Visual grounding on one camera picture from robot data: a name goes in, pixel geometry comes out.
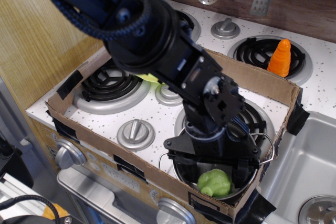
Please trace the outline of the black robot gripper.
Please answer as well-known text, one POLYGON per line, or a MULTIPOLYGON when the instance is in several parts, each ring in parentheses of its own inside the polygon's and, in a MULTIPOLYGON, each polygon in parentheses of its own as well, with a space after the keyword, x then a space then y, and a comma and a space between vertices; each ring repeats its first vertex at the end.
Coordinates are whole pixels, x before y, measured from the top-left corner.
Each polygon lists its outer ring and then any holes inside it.
POLYGON ((197 181, 197 162, 232 165, 235 188, 245 188, 256 175, 261 149, 255 144, 249 127, 233 121, 225 127, 216 126, 204 133, 191 122, 185 122, 184 132, 164 141, 169 156, 174 159, 178 178, 186 183, 197 181))

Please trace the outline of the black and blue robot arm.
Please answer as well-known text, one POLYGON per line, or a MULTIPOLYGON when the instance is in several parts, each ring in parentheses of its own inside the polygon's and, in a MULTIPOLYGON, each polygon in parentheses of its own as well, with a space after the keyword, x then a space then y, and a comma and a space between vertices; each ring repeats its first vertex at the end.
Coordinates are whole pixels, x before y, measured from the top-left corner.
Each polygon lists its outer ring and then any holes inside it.
POLYGON ((179 94, 186 113, 185 131, 164 142, 170 158, 187 166, 224 163, 241 186, 259 167, 260 149, 249 136, 235 137, 230 122, 244 98, 233 79, 190 38, 176 11, 162 0, 51 0, 80 31, 100 39, 114 63, 132 74, 152 74, 179 94))

